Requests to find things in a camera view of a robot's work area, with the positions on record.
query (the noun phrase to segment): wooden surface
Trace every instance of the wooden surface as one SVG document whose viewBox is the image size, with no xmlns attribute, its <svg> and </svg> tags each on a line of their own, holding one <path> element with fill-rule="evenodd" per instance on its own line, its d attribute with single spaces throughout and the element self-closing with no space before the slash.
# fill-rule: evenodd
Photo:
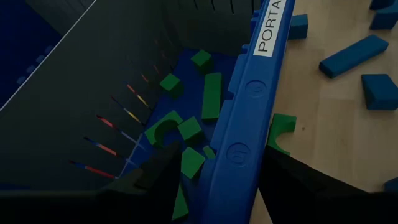
<svg viewBox="0 0 398 224">
<path fill-rule="evenodd" d="M 398 111 L 369 111 L 360 76 L 387 73 L 398 84 L 398 27 L 368 29 L 370 0 L 296 0 L 294 15 L 308 14 L 306 40 L 290 40 L 274 113 L 297 116 L 296 130 L 279 146 L 292 157 L 368 192 L 398 177 Z M 330 80 L 318 70 L 324 58 L 376 34 L 389 42 L 381 55 Z M 251 223 L 272 223 L 257 194 Z"/>
</svg>

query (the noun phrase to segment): blue plastic bin edge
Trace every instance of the blue plastic bin edge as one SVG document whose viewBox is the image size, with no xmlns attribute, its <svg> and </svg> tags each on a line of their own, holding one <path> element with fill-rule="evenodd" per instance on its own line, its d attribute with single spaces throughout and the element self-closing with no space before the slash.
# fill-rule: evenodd
<svg viewBox="0 0 398 224">
<path fill-rule="evenodd" d="M 285 1 L 272 57 L 254 55 L 269 2 L 264 1 L 249 50 L 239 56 L 211 141 L 217 150 L 201 223 L 248 223 L 285 54 L 295 0 Z"/>
</svg>

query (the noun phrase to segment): gray container wall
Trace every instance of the gray container wall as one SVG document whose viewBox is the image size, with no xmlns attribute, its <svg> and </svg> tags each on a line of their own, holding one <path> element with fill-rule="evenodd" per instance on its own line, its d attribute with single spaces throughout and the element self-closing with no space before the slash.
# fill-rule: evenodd
<svg viewBox="0 0 398 224">
<path fill-rule="evenodd" d="M 228 55 L 250 43 L 250 20 L 261 0 L 167 0 L 170 20 L 185 47 Z"/>
<path fill-rule="evenodd" d="M 65 35 L 94 0 L 26 0 L 57 32 Z"/>
<path fill-rule="evenodd" d="M 130 155 L 134 143 L 96 115 L 138 138 L 142 126 L 110 95 L 146 122 L 150 110 L 126 82 L 150 104 L 156 103 L 157 90 L 141 74 L 158 82 L 178 54 L 167 38 L 162 17 L 158 0 L 99 0 L 86 11 L 0 111 L 0 184 L 90 190 L 112 181 L 70 165 L 69 160 L 109 174 L 121 173 L 123 159 L 83 137 L 124 157 Z"/>
</svg>

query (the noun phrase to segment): white label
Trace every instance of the white label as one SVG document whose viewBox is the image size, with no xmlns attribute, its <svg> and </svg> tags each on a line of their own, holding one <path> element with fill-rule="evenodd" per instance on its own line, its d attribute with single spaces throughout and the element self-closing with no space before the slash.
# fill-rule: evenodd
<svg viewBox="0 0 398 224">
<path fill-rule="evenodd" d="M 272 57 L 286 0 L 269 0 L 267 13 L 261 24 L 254 55 Z"/>
</svg>

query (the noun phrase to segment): green cube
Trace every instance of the green cube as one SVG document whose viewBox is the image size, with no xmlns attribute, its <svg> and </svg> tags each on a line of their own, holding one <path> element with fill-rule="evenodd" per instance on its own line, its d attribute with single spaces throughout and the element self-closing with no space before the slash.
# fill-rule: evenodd
<svg viewBox="0 0 398 224">
<path fill-rule="evenodd" d="M 174 204 L 174 211 L 173 211 L 173 217 L 172 220 L 176 220 L 178 218 L 182 218 L 185 215 L 188 215 L 189 210 L 187 203 L 185 201 L 184 194 L 182 192 L 181 184 L 178 187 L 178 192 L 177 192 L 177 198 L 175 199 L 175 204 Z"/>
<path fill-rule="evenodd" d="M 194 149 L 187 147 L 181 156 L 181 172 L 192 179 L 205 162 L 205 157 Z"/>
<path fill-rule="evenodd" d="M 205 134 L 194 116 L 180 124 L 178 130 L 188 146 L 199 144 L 205 138 Z"/>
<path fill-rule="evenodd" d="M 197 54 L 195 54 L 191 58 L 191 61 L 195 64 L 199 72 L 202 72 L 204 75 L 210 73 L 214 67 L 211 54 L 205 52 L 204 50 L 200 50 Z"/>
<path fill-rule="evenodd" d="M 214 154 L 214 151 L 209 146 L 205 146 L 203 151 L 209 159 L 214 159 L 216 157 L 216 154 Z"/>
<path fill-rule="evenodd" d="M 184 86 L 181 80 L 171 73 L 160 82 L 160 86 L 167 91 L 173 99 L 177 99 L 184 93 Z"/>
<path fill-rule="evenodd" d="M 220 116 L 222 79 L 221 73 L 212 73 L 205 76 L 201 108 L 201 118 L 204 121 L 216 121 Z"/>
<path fill-rule="evenodd" d="M 147 136 L 149 143 L 153 146 L 162 147 L 163 137 L 166 132 L 177 128 L 182 121 L 183 120 L 176 111 L 171 111 L 164 116 L 164 118 L 145 131 L 145 135 Z"/>
</svg>

